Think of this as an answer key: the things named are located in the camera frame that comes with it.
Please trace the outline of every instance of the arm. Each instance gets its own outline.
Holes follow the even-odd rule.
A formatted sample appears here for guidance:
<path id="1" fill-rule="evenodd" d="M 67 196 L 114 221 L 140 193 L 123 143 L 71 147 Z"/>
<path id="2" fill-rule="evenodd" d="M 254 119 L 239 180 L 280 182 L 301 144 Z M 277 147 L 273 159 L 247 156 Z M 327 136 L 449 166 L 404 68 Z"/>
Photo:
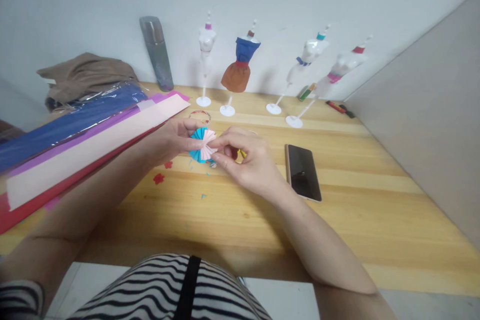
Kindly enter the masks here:
<path id="1" fill-rule="evenodd" d="M 249 131 L 231 127 L 208 145 L 223 149 L 224 153 L 219 151 L 212 158 L 240 185 L 262 196 L 277 210 L 284 231 L 314 280 L 315 293 L 338 299 L 331 305 L 328 301 L 323 302 L 323 306 L 333 309 L 332 306 L 337 304 L 341 309 L 356 304 L 356 310 L 364 310 L 365 315 L 371 315 L 366 309 L 373 309 L 383 319 L 395 319 L 355 254 L 282 177 L 265 140 Z M 236 149 L 247 154 L 241 164 L 233 160 Z"/>
<path id="2" fill-rule="evenodd" d="M 45 290 L 49 308 L 62 279 L 89 234 L 156 165 L 181 151 L 197 150 L 200 140 L 189 135 L 201 127 L 196 120 L 174 119 L 122 152 L 75 187 L 0 263 L 0 283 L 26 279 Z"/>

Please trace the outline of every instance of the pink paper fan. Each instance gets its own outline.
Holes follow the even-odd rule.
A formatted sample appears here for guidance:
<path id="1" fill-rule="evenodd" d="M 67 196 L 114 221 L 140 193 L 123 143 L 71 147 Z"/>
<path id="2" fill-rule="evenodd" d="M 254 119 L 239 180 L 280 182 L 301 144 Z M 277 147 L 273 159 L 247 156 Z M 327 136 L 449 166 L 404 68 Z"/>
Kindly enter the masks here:
<path id="1" fill-rule="evenodd" d="M 203 147 L 200 149 L 200 158 L 202 160 L 210 160 L 212 158 L 212 154 L 215 153 L 218 149 L 212 149 L 207 144 L 212 140 L 215 140 L 217 136 L 215 135 L 215 131 L 213 130 L 205 130 L 203 134 Z"/>

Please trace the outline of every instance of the right hand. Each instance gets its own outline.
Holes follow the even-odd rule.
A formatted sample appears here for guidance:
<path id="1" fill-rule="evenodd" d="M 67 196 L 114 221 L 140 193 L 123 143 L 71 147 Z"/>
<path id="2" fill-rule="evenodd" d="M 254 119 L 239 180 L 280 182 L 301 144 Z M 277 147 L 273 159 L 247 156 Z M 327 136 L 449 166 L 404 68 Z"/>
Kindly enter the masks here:
<path id="1" fill-rule="evenodd" d="M 273 201 L 288 186 L 270 155 L 270 148 L 264 139 L 255 133 L 231 126 L 220 137 L 208 143 L 215 160 L 241 186 Z M 242 163 L 235 162 L 237 151 L 246 153 Z"/>

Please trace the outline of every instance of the black strap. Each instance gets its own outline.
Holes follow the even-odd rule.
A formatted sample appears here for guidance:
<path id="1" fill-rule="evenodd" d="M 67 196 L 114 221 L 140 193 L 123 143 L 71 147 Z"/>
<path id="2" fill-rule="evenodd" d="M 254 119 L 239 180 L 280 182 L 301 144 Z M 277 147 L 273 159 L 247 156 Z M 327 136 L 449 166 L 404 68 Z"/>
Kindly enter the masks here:
<path id="1" fill-rule="evenodd" d="M 197 286 L 197 275 L 199 274 L 201 258 L 190 256 L 186 267 L 185 278 L 181 286 L 180 298 L 176 306 L 173 320 L 190 320 L 192 307 L 194 305 L 195 287 Z"/>

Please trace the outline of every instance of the phone screen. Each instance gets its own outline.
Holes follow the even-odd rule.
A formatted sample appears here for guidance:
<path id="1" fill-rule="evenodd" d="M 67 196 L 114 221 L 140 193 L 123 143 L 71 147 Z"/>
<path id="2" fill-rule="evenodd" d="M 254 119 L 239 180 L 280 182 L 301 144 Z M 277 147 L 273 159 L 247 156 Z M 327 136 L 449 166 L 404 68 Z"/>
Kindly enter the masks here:
<path id="1" fill-rule="evenodd" d="M 312 152 L 298 146 L 287 147 L 291 187 L 300 196 L 322 201 Z"/>

